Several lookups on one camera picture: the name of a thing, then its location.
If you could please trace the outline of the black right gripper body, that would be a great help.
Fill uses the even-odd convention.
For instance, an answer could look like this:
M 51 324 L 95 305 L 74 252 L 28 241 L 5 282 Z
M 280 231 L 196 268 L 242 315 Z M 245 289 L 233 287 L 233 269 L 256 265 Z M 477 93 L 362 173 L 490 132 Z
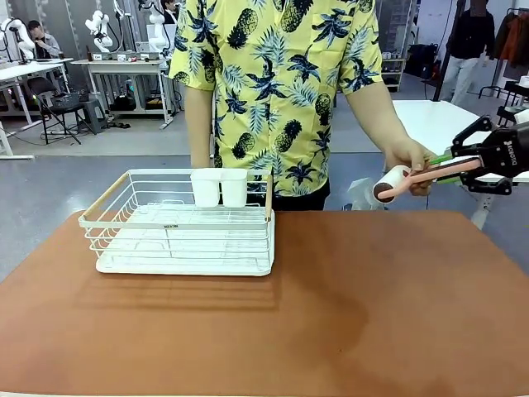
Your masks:
M 483 168 L 515 178 L 528 171 L 528 123 L 492 131 L 479 146 Z

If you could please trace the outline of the person's left hand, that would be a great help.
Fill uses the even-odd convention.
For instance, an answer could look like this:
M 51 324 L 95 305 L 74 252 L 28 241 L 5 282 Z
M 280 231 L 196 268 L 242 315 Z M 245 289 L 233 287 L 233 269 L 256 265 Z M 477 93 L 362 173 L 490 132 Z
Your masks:
M 409 136 L 390 138 L 382 144 L 382 152 L 388 170 L 405 165 L 411 171 L 418 172 L 428 169 L 430 161 L 436 158 L 435 153 Z

